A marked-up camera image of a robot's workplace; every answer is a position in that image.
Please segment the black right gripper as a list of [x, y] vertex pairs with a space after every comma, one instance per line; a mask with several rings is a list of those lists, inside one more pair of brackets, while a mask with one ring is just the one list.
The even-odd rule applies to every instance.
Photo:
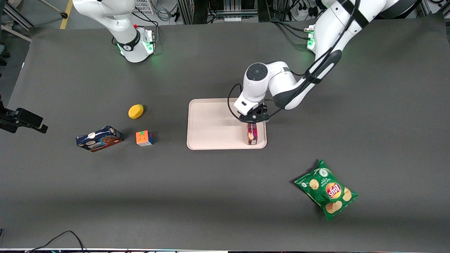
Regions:
[[[16, 133], [18, 126], [15, 124], [15, 120], [9, 115], [11, 110], [4, 107], [3, 101], [0, 101], [0, 128], [9, 133]], [[29, 125], [35, 128], [36, 131], [45, 134], [47, 133], [47, 125], [42, 125], [43, 118], [23, 108], [17, 108], [16, 120], [25, 125]]]

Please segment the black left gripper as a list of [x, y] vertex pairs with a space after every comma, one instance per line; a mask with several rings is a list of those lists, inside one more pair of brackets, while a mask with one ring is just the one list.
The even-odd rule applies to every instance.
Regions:
[[[257, 107], [254, 107], [253, 109], [250, 110], [250, 114], [252, 115], [266, 114], [266, 112], [267, 112], [267, 105], [265, 104], [260, 104]], [[251, 123], [246, 123], [246, 131], [247, 133], [251, 133]], [[259, 123], [256, 123], [256, 132], [259, 131], [260, 131]]]

